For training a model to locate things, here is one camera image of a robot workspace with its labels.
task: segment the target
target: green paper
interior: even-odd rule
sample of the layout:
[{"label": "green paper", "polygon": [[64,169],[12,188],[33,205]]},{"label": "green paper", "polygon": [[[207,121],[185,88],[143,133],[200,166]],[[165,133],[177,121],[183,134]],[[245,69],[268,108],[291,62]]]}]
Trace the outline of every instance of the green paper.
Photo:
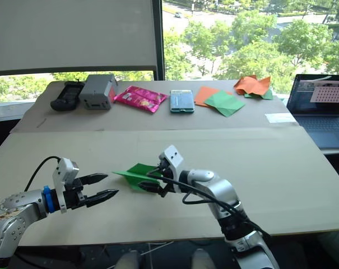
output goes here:
[{"label": "green paper", "polygon": [[219,91],[210,96],[205,102],[207,105],[215,107],[221,114],[226,117],[233,115],[236,111],[242,108],[245,104],[232,95],[224,91]]},{"label": "green paper", "polygon": [[269,89],[267,90],[267,92],[265,92],[264,95],[258,95],[258,94],[244,94],[245,98],[258,98],[261,97],[262,99],[266,99],[266,100],[272,100],[273,96],[272,96],[272,91]]},{"label": "green paper", "polygon": [[137,191],[144,191],[138,186],[138,184],[144,180],[157,182],[156,179],[150,178],[146,175],[149,171],[152,171],[155,168],[156,168],[155,166],[151,166],[151,165],[136,164],[135,166],[133,166],[127,171],[117,171],[117,172],[112,172],[112,173],[124,176],[129,186],[132,189],[135,189]]}]

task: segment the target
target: white table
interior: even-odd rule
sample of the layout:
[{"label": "white table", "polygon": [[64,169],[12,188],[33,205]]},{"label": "white table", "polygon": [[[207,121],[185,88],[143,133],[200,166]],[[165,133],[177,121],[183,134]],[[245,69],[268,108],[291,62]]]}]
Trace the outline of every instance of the white table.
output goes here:
[{"label": "white table", "polygon": [[[77,162],[78,176],[102,172],[109,179],[85,194],[119,188],[92,208],[55,212],[31,225],[21,245],[139,242],[221,235],[207,205],[183,205],[182,194],[165,198],[132,191],[111,171],[137,162],[156,165],[174,144],[188,169],[211,169],[232,182],[249,217],[271,234],[339,229],[339,177],[298,126],[182,131],[13,133],[0,147],[0,201],[24,189],[49,155]],[[55,164],[46,164],[30,189],[53,187]]]},{"label": "white table", "polygon": [[173,129],[247,128],[269,126],[293,126],[291,123],[269,123],[265,114],[289,113],[283,103],[273,100],[248,99],[234,93],[236,80],[229,81],[142,81],[119,82],[119,92],[135,85],[169,94],[173,89],[189,89],[194,94],[201,86],[227,90],[246,105],[226,118],[215,109],[196,106],[193,114],[173,114],[169,100],[165,100],[156,113],[151,114],[131,106],[116,103],[108,110],[87,110],[79,104],[76,110],[56,112],[50,107],[64,87],[62,82],[52,82],[36,103],[25,113],[12,132],[58,132],[58,131],[146,131]]}]

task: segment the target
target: car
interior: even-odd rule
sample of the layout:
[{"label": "car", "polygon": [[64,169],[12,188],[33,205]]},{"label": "car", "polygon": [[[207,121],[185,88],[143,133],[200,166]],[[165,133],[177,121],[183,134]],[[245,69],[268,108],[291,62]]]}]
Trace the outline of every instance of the car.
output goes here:
[{"label": "car", "polygon": [[176,18],[183,18],[183,14],[180,13],[180,12],[176,12],[176,13],[174,14],[174,17],[176,17]]}]

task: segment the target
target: laptop screen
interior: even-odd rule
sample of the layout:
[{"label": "laptop screen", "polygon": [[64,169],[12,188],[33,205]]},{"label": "laptop screen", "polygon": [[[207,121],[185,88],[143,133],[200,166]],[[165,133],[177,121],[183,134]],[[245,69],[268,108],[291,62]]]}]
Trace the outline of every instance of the laptop screen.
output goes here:
[{"label": "laptop screen", "polygon": [[286,107],[293,115],[339,116],[339,75],[296,75]]}]

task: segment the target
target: orange paper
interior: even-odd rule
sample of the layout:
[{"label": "orange paper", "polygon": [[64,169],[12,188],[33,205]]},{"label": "orange paper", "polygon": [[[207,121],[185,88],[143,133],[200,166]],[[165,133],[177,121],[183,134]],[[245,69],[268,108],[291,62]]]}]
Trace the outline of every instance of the orange paper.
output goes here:
[{"label": "orange paper", "polygon": [[237,94],[257,94],[264,95],[270,86],[270,77],[257,80],[256,76],[242,77],[235,85],[234,90]]},{"label": "orange paper", "polygon": [[196,97],[194,98],[194,102],[196,105],[209,107],[207,104],[204,103],[204,101],[219,91],[220,90],[218,89],[202,86],[199,92],[197,93]]}]

